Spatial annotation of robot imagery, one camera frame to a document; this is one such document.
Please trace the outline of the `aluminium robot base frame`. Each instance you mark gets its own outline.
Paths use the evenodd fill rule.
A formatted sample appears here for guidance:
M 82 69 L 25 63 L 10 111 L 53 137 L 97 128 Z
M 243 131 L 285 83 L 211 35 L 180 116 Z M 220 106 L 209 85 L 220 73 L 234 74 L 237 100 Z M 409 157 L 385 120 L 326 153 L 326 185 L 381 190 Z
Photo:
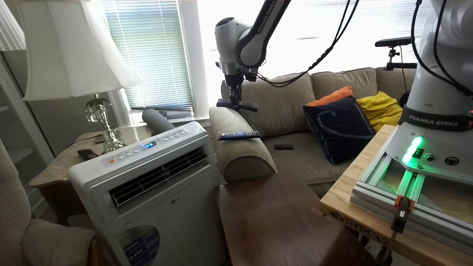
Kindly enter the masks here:
M 404 169 L 397 162 L 381 153 L 354 184 L 350 202 L 391 224 L 396 191 L 403 173 Z M 425 178 L 404 230 L 431 237 L 471 256 L 473 188 Z

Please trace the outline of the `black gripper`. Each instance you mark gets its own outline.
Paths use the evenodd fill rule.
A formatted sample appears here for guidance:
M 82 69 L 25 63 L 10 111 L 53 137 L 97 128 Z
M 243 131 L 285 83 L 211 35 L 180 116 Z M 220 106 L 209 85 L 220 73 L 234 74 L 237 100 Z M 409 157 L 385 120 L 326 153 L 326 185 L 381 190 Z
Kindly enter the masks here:
M 230 88 L 230 103 L 231 106 L 236 106 L 239 103 L 237 88 L 242 85 L 243 80 L 254 82 L 257 77 L 257 70 L 243 69 L 233 63 L 217 63 L 217 67 L 221 70 L 224 82 Z

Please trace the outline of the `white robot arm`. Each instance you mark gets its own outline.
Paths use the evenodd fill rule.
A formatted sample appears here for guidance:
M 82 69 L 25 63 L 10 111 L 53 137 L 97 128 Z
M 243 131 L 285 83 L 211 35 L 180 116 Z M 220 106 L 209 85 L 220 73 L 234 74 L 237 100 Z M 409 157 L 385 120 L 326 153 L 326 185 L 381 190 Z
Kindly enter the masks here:
M 265 80 L 258 74 L 265 46 L 289 0 L 265 0 L 255 23 L 217 23 L 215 43 L 228 95 L 220 111 L 239 114 L 262 137 L 302 131 L 308 76 Z M 421 38 L 410 38 L 418 67 L 387 154 L 416 173 L 471 181 L 473 0 L 431 0 L 434 15 Z

